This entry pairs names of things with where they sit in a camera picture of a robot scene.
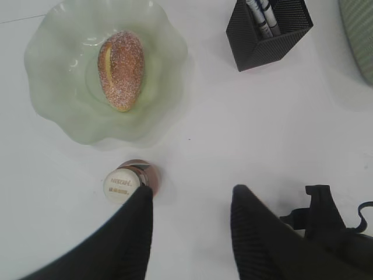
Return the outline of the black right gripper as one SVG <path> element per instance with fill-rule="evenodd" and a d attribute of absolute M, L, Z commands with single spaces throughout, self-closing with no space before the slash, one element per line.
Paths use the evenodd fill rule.
<path fill-rule="evenodd" d="M 328 185 L 308 185 L 305 187 L 311 197 L 308 208 L 298 208 L 280 220 L 294 230 L 304 230 L 304 237 L 317 242 L 333 254 L 371 254 L 372 237 L 363 232 L 368 223 L 361 211 L 372 207 L 372 202 L 364 202 L 358 207 L 361 219 L 357 227 L 347 227 L 332 198 Z"/>

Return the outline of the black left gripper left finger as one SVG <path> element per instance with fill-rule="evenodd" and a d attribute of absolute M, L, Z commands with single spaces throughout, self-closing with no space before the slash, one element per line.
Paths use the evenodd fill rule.
<path fill-rule="evenodd" d="M 144 279 L 153 233 L 153 191 L 139 187 L 94 234 L 26 279 Z"/>

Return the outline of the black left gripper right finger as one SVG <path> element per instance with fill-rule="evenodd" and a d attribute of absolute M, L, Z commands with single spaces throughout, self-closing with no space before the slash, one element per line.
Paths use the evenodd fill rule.
<path fill-rule="evenodd" d="M 230 227 L 240 279 L 372 279 L 372 253 L 328 252 L 283 223 L 245 185 L 233 188 Z"/>

